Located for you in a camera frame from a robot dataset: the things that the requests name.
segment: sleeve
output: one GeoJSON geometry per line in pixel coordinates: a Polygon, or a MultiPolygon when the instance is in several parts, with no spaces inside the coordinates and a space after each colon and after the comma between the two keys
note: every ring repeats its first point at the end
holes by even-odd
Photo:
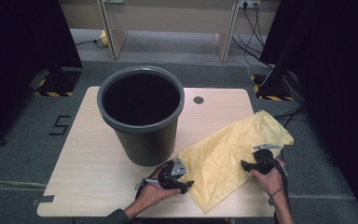
{"type": "Polygon", "coordinates": [[[118,209],[107,216],[101,224],[128,224],[130,219],[123,209],[118,209]]]}

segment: black trash bin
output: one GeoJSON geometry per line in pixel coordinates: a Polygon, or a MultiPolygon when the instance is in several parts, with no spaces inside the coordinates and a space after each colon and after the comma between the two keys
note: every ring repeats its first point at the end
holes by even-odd
{"type": "Polygon", "coordinates": [[[130,160],[142,166],[161,164],[172,155],[184,102],[180,81],[153,66],[114,73],[97,95],[103,120],[115,130],[130,160]]]}

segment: black curtain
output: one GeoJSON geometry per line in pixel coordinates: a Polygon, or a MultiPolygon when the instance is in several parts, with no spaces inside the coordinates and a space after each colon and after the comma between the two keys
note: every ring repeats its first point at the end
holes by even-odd
{"type": "Polygon", "coordinates": [[[57,67],[82,67],[59,2],[0,1],[0,135],[34,76],[57,67]]]}
{"type": "Polygon", "coordinates": [[[358,200],[358,2],[282,0],[261,56],[279,60],[296,74],[312,125],[358,200]]]}

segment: yellow plastic bag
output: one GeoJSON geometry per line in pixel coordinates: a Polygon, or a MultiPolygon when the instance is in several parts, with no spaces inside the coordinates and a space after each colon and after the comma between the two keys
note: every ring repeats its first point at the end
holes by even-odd
{"type": "MultiPolygon", "coordinates": [[[[255,162],[253,147],[292,145],[294,139],[270,114],[259,111],[238,120],[178,153],[188,173],[183,181],[194,180],[189,194],[204,213],[224,200],[250,176],[241,160],[255,162]]],[[[274,158],[280,149],[272,149],[274,158]]]]}

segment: table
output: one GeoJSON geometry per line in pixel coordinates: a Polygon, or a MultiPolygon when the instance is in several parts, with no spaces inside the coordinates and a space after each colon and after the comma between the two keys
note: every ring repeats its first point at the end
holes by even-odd
{"type": "MultiPolygon", "coordinates": [[[[41,217],[105,217],[133,202],[135,186],[154,170],[127,158],[99,113],[97,92],[98,87],[86,92],[42,197],[53,200],[38,206],[41,217]]],[[[172,158],[227,124],[254,114],[245,90],[185,88],[185,96],[172,158]],[[202,104],[194,102],[197,96],[204,99],[202,104]]],[[[274,209],[268,198],[255,178],[249,178],[207,214],[185,194],[170,197],[139,217],[271,217],[274,209]]]]}

